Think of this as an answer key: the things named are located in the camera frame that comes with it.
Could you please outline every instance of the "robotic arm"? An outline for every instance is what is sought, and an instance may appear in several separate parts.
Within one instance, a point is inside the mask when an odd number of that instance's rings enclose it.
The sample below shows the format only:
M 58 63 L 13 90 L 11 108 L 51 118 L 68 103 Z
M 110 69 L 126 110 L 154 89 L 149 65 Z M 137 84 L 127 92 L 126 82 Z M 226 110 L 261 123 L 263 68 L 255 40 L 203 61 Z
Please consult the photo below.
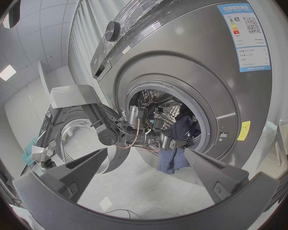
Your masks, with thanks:
M 45 114 L 36 146 L 32 147 L 32 158 L 42 168 L 53 167 L 51 157 L 55 153 L 64 152 L 60 147 L 60 129 L 73 106 L 81 106 L 97 131 L 99 141 L 105 146 L 116 145 L 127 149 L 131 145 L 156 145 L 168 150 L 181 147 L 185 141 L 171 139 L 163 131 L 163 120 L 150 120 L 149 132 L 146 132 L 147 109 L 131 106 L 128 120 L 121 117 L 117 122 L 105 112 L 102 103 L 89 85 L 73 85 L 54 88 L 50 93 L 50 106 Z

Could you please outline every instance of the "navy blue cloth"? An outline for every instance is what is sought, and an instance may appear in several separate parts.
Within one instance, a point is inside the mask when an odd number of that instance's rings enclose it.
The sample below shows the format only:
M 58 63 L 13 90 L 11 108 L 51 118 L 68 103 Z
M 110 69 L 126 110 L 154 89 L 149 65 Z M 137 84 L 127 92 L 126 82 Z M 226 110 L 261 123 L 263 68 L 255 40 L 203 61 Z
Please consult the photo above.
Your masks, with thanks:
M 174 140 L 184 140 L 184 136 L 187 132 L 191 132 L 190 128 L 193 124 L 192 119 L 189 116 L 183 117 L 181 120 L 175 122 L 166 131 L 171 135 Z M 166 174 L 174 174 L 175 170 L 188 166 L 188 160 L 184 156 L 184 148 L 176 148 L 169 150 L 159 151 L 159 165 L 157 170 Z

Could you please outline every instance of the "wire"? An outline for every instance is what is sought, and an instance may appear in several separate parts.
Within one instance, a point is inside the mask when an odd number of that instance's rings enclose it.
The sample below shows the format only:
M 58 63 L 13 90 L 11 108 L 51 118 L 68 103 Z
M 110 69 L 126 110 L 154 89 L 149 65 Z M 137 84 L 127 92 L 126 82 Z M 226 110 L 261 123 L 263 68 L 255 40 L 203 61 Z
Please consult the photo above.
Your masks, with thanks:
M 149 131 L 147 131 L 147 132 L 145 133 L 145 135 L 149 134 L 149 133 L 151 132 L 151 130 L 152 130 L 152 129 L 150 129 Z
M 161 148 L 160 142 L 157 141 L 157 140 L 153 140 L 153 141 L 158 143 L 158 145 L 159 145 L 159 149 L 158 150 L 154 150 L 154 149 L 150 149 L 150 148 L 146 148 L 146 147 L 141 147 L 141 146 L 134 146 L 134 147 L 143 148 L 143 149 L 150 150 L 150 151 L 160 151 L 160 148 Z
M 137 129 L 137 136 L 135 137 L 135 139 L 134 139 L 133 143 L 132 143 L 132 144 L 130 144 L 129 146 L 127 146 L 127 147 L 120 147 L 120 146 L 118 146 L 118 145 L 116 145 L 116 144 L 114 144 L 114 145 L 115 145 L 116 147 L 120 148 L 120 149 L 128 149 L 128 148 L 132 147 L 132 146 L 135 144 L 135 142 L 136 142 L 136 140 L 137 140 L 137 138 L 138 138 L 139 129 L 140 129 L 140 119 L 138 118 L 138 129 Z
M 111 212 L 114 212 L 114 211 L 117 211 L 117 210 L 125 210 L 125 211 L 127 211 L 128 214 L 129 214 L 129 219 L 131 219 L 130 211 L 128 209 L 115 209 L 115 210 L 112 210 L 112 211 L 109 211 L 109 212 L 105 212 L 104 214 L 111 213 Z
M 145 123 L 147 123 L 146 129 L 148 129 L 148 127 L 150 126 L 149 121 L 146 119 L 146 120 L 145 120 Z
M 111 121 L 115 124 L 116 128 L 118 128 L 119 131 L 123 132 L 124 134 L 126 134 L 126 135 L 128 135 L 128 136 L 136 137 L 135 135 L 129 134 L 129 133 L 127 133 L 127 132 L 121 130 L 121 129 L 119 128 L 119 126 L 118 126 L 118 125 L 117 125 L 113 120 L 111 120 Z

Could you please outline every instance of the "floor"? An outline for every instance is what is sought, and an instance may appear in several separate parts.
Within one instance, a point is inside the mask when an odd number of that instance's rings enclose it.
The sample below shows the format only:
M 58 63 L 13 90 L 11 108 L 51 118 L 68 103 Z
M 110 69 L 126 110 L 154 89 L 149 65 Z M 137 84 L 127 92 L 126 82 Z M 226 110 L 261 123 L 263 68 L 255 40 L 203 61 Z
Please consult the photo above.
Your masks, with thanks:
M 102 201 L 110 207 L 103 209 Z M 157 171 L 131 148 L 120 167 L 92 179 L 78 204 L 101 213 L 128 209 L 132 219 L 162 219 L 193 213 L 214 203 L 204 187 Z M 129 217 L 126 211 L 110 215 Z

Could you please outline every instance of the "zip tie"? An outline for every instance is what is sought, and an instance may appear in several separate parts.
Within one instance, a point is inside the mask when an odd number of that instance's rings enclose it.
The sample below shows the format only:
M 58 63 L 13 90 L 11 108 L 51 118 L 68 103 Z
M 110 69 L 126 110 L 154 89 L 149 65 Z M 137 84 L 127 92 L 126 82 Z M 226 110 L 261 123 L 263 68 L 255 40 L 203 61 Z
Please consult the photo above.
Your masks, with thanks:
M 100 120 L 96 121 L 95 123 L 93 123 L 90 127 L 93 127 L 96 123 L 100 122 L 101 120 L 105 119 L 106 117 L 107 117 L 107 115 L 104 116 L 103 118 L 101 118 Z

